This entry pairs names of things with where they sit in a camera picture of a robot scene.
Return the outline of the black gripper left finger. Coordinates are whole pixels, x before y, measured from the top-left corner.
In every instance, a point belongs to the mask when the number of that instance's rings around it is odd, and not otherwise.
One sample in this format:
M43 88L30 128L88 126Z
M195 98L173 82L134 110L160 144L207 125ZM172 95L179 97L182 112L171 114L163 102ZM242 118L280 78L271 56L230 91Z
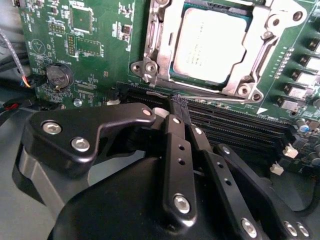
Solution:
M190 226L197 216L188 104L179 96L165 109L139 102L37 112L24 127L24 175L58 216L67 202L89 187L97 162L144 150L162 158L161 207Z

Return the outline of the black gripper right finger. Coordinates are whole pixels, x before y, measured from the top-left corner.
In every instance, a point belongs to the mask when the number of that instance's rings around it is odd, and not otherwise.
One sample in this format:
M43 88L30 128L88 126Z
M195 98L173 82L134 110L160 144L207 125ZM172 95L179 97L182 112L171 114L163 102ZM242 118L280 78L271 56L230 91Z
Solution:
M177 99L177 113L186 124L205 176L218 191L231 226L232 240L311 240L303 220L230 147L219 144L214 153L205 133L192 124L188 102Z

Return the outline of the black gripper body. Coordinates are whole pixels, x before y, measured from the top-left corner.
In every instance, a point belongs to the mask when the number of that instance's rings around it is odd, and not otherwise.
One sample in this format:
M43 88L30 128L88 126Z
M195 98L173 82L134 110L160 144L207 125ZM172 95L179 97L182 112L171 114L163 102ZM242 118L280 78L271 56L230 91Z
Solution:
M60 212L52 240L235 240L232 227L207 178L193 174L197 219L175 228L162 208L164 165L138 160L74 196Z

